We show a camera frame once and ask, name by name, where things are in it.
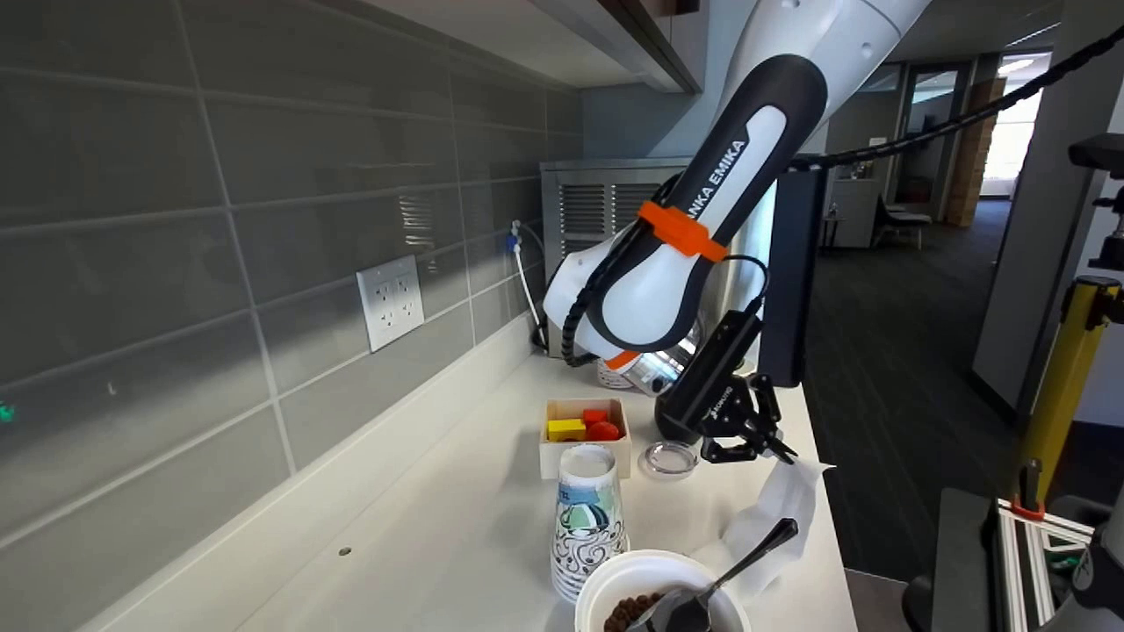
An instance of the white countertop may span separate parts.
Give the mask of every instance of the white countertop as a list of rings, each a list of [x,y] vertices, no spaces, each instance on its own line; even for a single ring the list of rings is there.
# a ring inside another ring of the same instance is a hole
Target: white countertop
[[[601,388],[556,359],[526,359],[509,327],[381,415],[303,477],[183,553],[94,627],[572,627],[550,594],[556,484],[536,470],[548,400],[618,397],[634,450],[655,439],[655,397]],[[816,459],[802,388],[780,388],[783,439]],[[689,480],[622,480],[634,548],[698,552],[751,504],[773,459],[697,466]],[[751,626],[851,632],[855,608],[820,484],[807,552],[748,603]]]

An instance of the gray tile backsplash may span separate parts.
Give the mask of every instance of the gray tile backsplash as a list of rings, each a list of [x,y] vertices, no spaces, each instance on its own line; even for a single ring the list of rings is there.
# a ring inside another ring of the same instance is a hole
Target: gray tile backsplash
[[[220,201],[202,107],[185,93],[0,74],[0,135],[0,224]]]
[[[360,2],[0,2],[0,627],[88,622],[519,315],[572,141],[575,92]],[[424,321],[372,355],[398,257]]]

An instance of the utensil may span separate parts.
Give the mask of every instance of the utensil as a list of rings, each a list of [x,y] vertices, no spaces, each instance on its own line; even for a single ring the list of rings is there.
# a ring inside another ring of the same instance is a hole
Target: utensil
[[[776,520],[776,527],[765,533],[764,545],[757,545],[737,565],[732,565],[721,580],[713,580],[701,594],[697,589],[683,589],[672,585],[663,589],[663,595],[646,608],[628,632],[710,632],[710,595],[734,580],[737,571],[744,571],[748,565],[757,565],[760,557],[765,557],[773,548],[786,545],[797,533],[797,520]]]

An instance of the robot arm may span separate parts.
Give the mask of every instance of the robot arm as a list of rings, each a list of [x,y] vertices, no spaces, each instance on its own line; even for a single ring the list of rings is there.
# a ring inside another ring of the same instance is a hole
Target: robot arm
[[[821,115],[911,30],[929,0],[760,0],[732,63],[723,111],[689,169],[616,237],[563,258],[546,311],[575,347],[622,368],[683,340],[707,273]]]

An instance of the wall outlet cover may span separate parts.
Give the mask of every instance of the wall outlet cover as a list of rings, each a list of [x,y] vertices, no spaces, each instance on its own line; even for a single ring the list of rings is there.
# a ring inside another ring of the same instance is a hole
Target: wall outlet cover
[[[424,321],[415,257],[354,273],[372,349]]]

